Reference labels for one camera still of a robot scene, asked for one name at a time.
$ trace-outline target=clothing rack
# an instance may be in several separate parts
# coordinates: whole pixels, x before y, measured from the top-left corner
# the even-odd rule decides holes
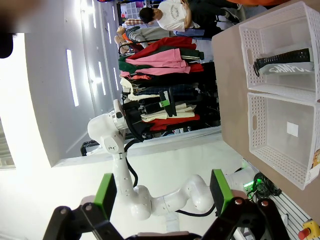
[[[131,100],[122,106],[125,120],[140,141],[170,130],[220,125],[215,65],[194,63],[204,57],[195,49],[189,37],[168,37],[136,56],[119,59],[124,72],[122,99]]]

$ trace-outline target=tabletop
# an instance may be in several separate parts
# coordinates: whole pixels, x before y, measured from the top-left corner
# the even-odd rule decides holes
[[[246,21],[296,2],[299,1],[289,1]],[[304,2],[320,12],[320,0],[304,0]],[[320,207],[318,206],[320,202],[320,176],[302,191],[249,152],[247,93],[252,91],[247,89],[239,24],[215,35],[211,44],[218,86],[223,140],[242,155],[245,160],[258,168],[320,224]]]

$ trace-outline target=basket handle hole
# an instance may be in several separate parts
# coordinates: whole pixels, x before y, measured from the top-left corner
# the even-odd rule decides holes
[[[246,50],[246,56],[247,56],[247,58],[248,58],[248,63],[249,63],[250,65],[253,65],[253,64],[254,64],[254,59],[253,59],[252,50],[251,50],[250,48],[248,48],[248,49]]]
[[[258,126],[257,115],[252,116],[252,129],[255,131]]]

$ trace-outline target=man in white t-shirt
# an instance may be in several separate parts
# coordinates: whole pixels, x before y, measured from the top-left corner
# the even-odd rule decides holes
[[[159,26],[168,31],[184,32],[188,28],[211,28],[212,32],[216,25],[216,16],[224,16],[233,23],[239,23],[239,19],[223,9],[223,6],[240,8],[238,4],[226,0],[165,0],[158,8],[143,8],[139,16],[145,23],[157,20]]]

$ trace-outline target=red emergency stop button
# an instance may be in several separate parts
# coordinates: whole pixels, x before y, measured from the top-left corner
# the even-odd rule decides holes
[[[310,228],[303,229],[298,233],[298,237],[300,240],[304,240],[311,233]]]

